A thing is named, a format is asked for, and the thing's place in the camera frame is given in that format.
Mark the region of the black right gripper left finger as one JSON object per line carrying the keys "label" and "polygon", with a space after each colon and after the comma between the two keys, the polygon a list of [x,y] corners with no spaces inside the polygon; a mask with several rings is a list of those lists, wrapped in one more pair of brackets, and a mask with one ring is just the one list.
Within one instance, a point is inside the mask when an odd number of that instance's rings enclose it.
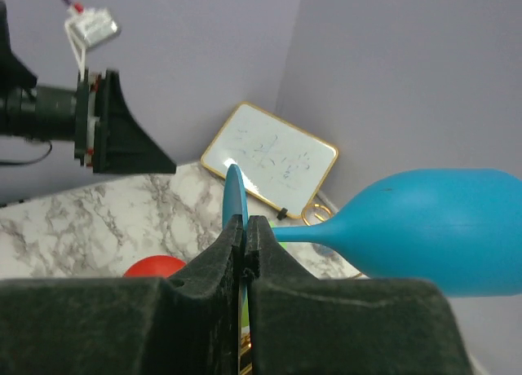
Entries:
{"label": "black right gripper left finger", "polygon": [[236,374],[243,223],[171,277],[1,283],[4,374]]}

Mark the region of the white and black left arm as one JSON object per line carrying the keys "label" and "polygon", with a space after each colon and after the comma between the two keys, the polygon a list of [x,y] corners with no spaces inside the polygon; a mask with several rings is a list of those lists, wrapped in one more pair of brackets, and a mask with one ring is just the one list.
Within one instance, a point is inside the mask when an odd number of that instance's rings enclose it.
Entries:
{"label": "white and black left arm", "polygon": [[74,89],[41,85],[11,49],[1,6],[1,133],[37,143],[71,142],[74,157],[95,174],[174,174],[176,164],[142,129],[126,105],[119,73],[92,73],[88,51],[121,29],[106,8],[73,2],[64,31],[78,66]]}

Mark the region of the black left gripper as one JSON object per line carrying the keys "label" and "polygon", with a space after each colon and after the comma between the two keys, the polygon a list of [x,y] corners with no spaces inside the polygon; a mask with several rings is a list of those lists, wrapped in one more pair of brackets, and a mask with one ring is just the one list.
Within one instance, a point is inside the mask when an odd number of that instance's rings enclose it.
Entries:
{"label": "black left gripper", "polygon": [[74,97],[74,158],[97,174],[173,174],[177,165],[134,119],[116,70],[81,71]]}

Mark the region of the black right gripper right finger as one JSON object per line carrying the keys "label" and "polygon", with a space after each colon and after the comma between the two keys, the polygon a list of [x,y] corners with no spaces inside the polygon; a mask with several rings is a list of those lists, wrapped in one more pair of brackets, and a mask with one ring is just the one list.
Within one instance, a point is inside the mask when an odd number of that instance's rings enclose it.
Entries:
{"label": "black right gripper right finger", "polygon": [[256,374],[470,374],[453,312],[419,280],[320,280],[265,217],[246,232]]}

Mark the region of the blue wine glass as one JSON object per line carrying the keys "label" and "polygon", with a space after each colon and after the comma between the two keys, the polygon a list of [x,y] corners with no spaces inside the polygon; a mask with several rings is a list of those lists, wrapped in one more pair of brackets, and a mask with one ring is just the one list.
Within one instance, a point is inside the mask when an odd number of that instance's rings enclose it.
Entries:
{"label": "blue wine glass", "polygon": [[271,233],[328,247],[369,278],[427,280],[450,297],[521,291],[521,182],[500,170],[401,172],[323,223]]}

